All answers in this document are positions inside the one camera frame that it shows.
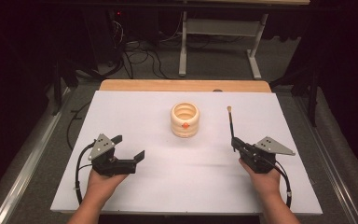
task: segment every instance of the table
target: table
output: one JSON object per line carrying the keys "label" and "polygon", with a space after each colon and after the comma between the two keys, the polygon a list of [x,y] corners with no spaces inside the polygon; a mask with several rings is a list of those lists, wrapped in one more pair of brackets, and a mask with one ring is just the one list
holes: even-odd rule
{"label": "table", "polygon": [[[302,6],[308,5],[310,0],[197,0],[197,2],[218,2],[218,3],[240,3],[240,4],[263,4],[263,5],[292,5]],[[266,26],[269,14],[264,13],[260,21],[221,21],[221,20],[204,20],[204,19],[188,19],[187,12],[183,12],[182,22],[182,47],[179,59],[179,76],[186,75],[187,65],[187,34],[198,35],[239,35],[250,36],[254,38],[251,49],[246,50],[246,56],[251,65],[254,79],[261,79],[255,54]]]}
{"label": "table", "polygon": [[[99,133],[104,133],[108,137],[123,135],[123,142],[117,145],[115,153],[120,159],[131,159],[145,150],[145,159],[138,164],[136,174],[130,175],[117,188],[114,197],[103,208],[104,213],[261,213],[250,178],[238,164],[238,153],[234,153],[230,146],[226,108],[230,104],[233,106],[234,128],[239,138],[255,143],[270,133],[296,152],[290,158],[277,156],[289,178],[296,177],[291,178],[295,195],[292,210],[298,214],[321,214],[321,207],[276,95],[267,86],[264,81],[104,81],[94,95],[51,210],[68,213],[77,209],[73,187],[78,155]],[[223,92],[212,92],[216,89]],[[169,113],[173,103],[187,99],[199,107],[200,129],[195,136],[183,139],[171,133],[169,116],[166,119],[164,116]],[[87,163],[86,157],[83,157],[82,164]],[[83,194],[88,173],[87,168],[80,173]],[[285,198],[284,181],[281,192]]]}

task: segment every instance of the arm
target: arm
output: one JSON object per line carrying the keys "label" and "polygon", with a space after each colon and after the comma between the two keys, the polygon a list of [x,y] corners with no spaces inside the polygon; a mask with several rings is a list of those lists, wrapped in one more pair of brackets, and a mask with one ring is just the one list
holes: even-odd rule
{"label": "arm", "polygon": [[68,224],[98,223],[101,209],[126,177],[127,175],[99,175],[91,169],[86,195]]}
{"label": "arm", "polygon": [[239,161],[252,179],[252,183],[263,206],[264,217],[267,223],[300,223],[281,197],[279,190],[281,175],[278,171],[272,169],[267,174],[256,174],[245,162],[241,159]]}

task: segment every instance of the cylindrical container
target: cylindrical container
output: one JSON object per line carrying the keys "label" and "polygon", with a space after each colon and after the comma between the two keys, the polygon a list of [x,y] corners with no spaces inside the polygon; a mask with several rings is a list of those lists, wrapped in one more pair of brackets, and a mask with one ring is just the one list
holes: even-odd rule
{"label": "cylindrical container", "polygon": [[191,137],[199,130],[200,112],[189,102],[175,105],[171,110],[171,129],[179,137]]}

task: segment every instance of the person's left hand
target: person's left hand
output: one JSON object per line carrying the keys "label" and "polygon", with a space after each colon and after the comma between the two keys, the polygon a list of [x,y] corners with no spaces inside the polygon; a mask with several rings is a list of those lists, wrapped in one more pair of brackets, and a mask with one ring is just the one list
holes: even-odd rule
{"label": "person's left hand", "polygon": [[84,201],[91,201],[96,206],[102,208],[106,201],[112,196],[117,186],[128,175],[113,175],[112,177],[99,175],[91,169],[89,172],[89,183]]}

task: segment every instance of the silver triangular bracket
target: silver triangular bracket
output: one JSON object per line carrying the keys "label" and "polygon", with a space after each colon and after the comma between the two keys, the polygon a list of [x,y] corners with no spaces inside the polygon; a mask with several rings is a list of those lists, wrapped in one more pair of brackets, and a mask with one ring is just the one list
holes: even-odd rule
{"label": "silver triangular bracket", "polygon": [[106,137],[106,135],[100,133],[98,139],[95,141],[91,153],[89,154],[89,161],[92,161],[95,158],[101,156],[106,151],[109,151],[110,149],[114,148],[115,145],[116,144],[112,142],[108,137]]}
{"label": "silver triangular bracket", "polygon": [[281,143],[275,141],[273,138],[268,136],[257,142],[255,144],[255,147],[260,148],[261,150],[266,151],[268,153],[284,154],[290,156],[296,155],[296,153],[290,148],[282,145]]}

